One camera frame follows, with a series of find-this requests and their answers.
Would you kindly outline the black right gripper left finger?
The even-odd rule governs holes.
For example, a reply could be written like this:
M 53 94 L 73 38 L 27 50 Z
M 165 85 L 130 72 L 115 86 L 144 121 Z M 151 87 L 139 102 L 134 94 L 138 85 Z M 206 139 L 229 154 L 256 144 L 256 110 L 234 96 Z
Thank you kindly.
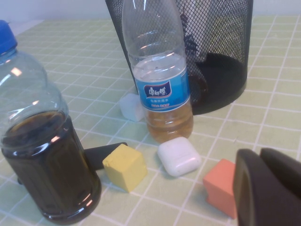
M 240 226 L 301 224 L 301 196 L 286 189 L 250 149 L 237 152 L 233 193 Z

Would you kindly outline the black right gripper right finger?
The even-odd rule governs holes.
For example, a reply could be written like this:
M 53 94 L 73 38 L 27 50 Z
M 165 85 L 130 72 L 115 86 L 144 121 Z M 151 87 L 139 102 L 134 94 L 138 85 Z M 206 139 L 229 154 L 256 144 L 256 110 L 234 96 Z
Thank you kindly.
M 296 196 L 301 195 L 301 163 L 272 148 L 262 148 L 260 158 L 279 182 Z

